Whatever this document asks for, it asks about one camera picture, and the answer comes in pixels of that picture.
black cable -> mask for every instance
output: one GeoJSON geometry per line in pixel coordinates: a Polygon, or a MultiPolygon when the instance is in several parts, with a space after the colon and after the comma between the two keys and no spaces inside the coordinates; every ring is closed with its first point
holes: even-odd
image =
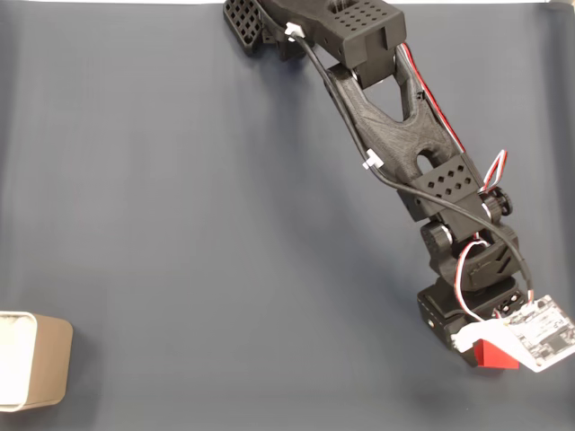
{"type": "MultiPolygon", "coordinates": [[[[340,113],[341,117],[343,118],[343,122],[345,123],[345,125],[347,126],[347,128],[349,130],[349,133],[351,134],[351,138],[353,139],[353,142],[355,143],[356,147],[358,148],[359,152],[361,153],[361,156],[363,157],[363,159],[367,160],[367,158],[368,158],[367,150],[363,144],[361,136],[359,136],[359,132],[356,129],[356,126],[353,122],[353,119],[351,118],[351,116],[348,112],[348,109],[345,106],[345,102],[343,101],[343,97],[341,96],[340,91],[335,86],[332,79],[328,76],[327,71],[325,70],[325,67],[323,67],[323,65],[322,65],[322,62],[315,55],[314,50],[311,49],[311,47],[307,44],[307,42],[303,38],[297,36],[296,34],[292,34],[291,37],[302,47],[302,49],[305,51],[305,53],[310,58],[310,60],[314,64],[315,68],[319,72],[320,76],[323,79],[323,82],[325,83],[325,86],[327,87],[328,92],[332,96],[333,102],[335,103],[335,106],[336,106],[338,112],[340,113]]],[[[460,214],[464,217],[467,217],[468,219],[476,222],[477,224],[480,224],[485,229],[487,229],[488,231],[490,231],[494,235],[501,238],[501,240],[503,242],[505,242],[505,245],[507,245],[509,247],[511,254],[513,254],[515,259],[517,260],[517,262],[519,264],[519,270],[521,271],[521,275],[525,279],[527,290],[529,292],[533,292],[533,290],[534,290],[533,289],[533,280],[531,278],[531,271],[529,270],[529,266],[527,265],[525,259],[521,255],[521,252],[515,246],[513,241],[511,241],[510,238],[495,224],[483,220],[481,217],[473,214],[472,212],[466,210],[463,207],[460,207],[457,204],[453,204],[453,203],[449,202],[448,200],[445,200],[443,198],[438,198],[436,196],[430,195],[429,193],[426,193],[425,191],[421,191],[421,190],[415,189],[411,186],[401,184],[401,182],[396,182],[396,181],[390,180],[381,171],[379,171],[378,168],[376,168],[374,166],[370,166],[369,170],[376,176],[376,178],[378,180],[383,182],[386,186],[389,186],[393,189],[401,190],[401,191],[404,191],[404,192],[409,193],[411,195],[417,196],[419,198],[428,200],[428,201],[433,202],[435,204],[441,205],[444,208],[451,209],[451,210],[457,212],[458,214],[460,214]]]]}

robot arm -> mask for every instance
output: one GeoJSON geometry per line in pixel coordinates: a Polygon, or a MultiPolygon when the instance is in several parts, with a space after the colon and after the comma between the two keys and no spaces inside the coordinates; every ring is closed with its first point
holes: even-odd
{"type": "MultiPolygon", "coordinates": [[[[448,348],[477,365],[469,347],[481,338],[482,321],[500,318],[500,324],[490,326],[499,328],[515,317],[515,324],[523,324],[516,313],[534,307],[518,238],[501,222],[511,214],[511,202],[490,185],[495,171],[499,179],[507,154],[502,152],[482,179],[415,66],[405,43],[403,13],[381,0],[226,0],[224,16],[247,54],[262,44],[276,44],[282,60],[308,55],[313,61],[364,158],[364,168],[398,190],[415,222],[428,220],[421,235],[438,280],[418,294],[423,320],[448,348]],[[313,44],[340,63],[326,71],[313,44]],[[401,89],[403,122],[391,119],[363,93],[391,76],[401,89]],[[418,157],[428,159],[431,171],[422,171],[418,157]],[[526,294],[513,278],[519,271],[526,294]],[[470,324],[473,330],[461,331],[470,324]],[[466,339],[466,333],[473,335],[466,339]]],[[[567,349],[575,351],[575,333],[564,338],[561,352],[545,344],[540,350],[563,358],[567,349]]],[[[533,359],[524,351],[515,357],[533,359]]]]}

red block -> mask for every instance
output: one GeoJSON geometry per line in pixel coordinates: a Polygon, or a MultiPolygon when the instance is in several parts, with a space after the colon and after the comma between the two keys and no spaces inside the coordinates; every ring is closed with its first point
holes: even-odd
{"type": "Polygon", "coordinates": [[[519,361],[499,350],[490,342],[480,339],[474,346],[477,364],[484,368],[501,368],[505,370],[519,369],[519,361]]]}

circuit board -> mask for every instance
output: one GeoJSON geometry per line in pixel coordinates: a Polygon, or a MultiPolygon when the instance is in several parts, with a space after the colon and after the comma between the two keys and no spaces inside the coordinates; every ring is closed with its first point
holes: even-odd
{"type": "Polygon", "coordinates": [[[505,324],[538,366],[575,353],[575,325],[550,296],[514,312],[505,324]]]}

cable clip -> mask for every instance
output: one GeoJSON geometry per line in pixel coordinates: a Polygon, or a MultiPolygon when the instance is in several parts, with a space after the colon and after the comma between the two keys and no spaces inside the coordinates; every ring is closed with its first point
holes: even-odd
{"type": "Polygon", "coordinates": [[[376,152],[371,148],[367,150],[367,155],[369,158],[365,163],[363,163],[364,169],[368,170],[371,166],[375,166],[377,169],[379,169],[384,165],[384,161],[381,160],[376,152]]]}
{"type": "MultiPolygon", "coordinates": [[[[286,34],[288,36],[295,34],[296,36],[299,36],[300,38],[305,39],[305,33],[304,33],[304,30],[302,29],[302,27],[300,25],[294,24],[292,22],[288,22],[286,24],[286,34]]],[[[288,40],[290,42],[295,41],[295,39],[293,39],[293,38],[289,38],[288,40]]]]}

